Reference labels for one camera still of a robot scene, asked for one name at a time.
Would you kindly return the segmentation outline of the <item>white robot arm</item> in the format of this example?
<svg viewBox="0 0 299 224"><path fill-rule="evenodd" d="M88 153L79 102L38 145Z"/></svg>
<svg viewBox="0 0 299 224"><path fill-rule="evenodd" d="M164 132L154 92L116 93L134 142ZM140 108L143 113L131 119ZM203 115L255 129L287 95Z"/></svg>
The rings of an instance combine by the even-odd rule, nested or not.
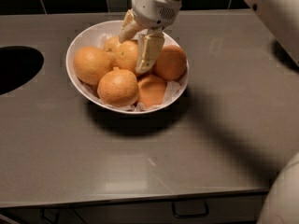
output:
<svg viewBox="0 0 299 224"><path fill-rule="evenodd" d="M188 89L168 108L128 120L139 137L161 131L149 159L163 194L135 203L192 204L182 219L298 221L298 64L279 0L182 0L178 34Z"/></svg>

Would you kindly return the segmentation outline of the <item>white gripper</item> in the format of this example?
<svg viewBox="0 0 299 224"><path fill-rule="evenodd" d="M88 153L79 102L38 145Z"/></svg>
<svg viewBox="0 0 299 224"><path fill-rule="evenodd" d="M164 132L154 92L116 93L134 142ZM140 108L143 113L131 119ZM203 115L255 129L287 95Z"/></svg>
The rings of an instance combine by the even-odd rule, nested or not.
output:
<svg viewBox="0 0 299 224"><path fill-rule="evenodd" d="M164 46L162 28L171 25L181 9L181 0L132 0L122 22L119 42L131 40L138 35L138 59L135 70L138 74L147 73L155 64Z"/></svg>

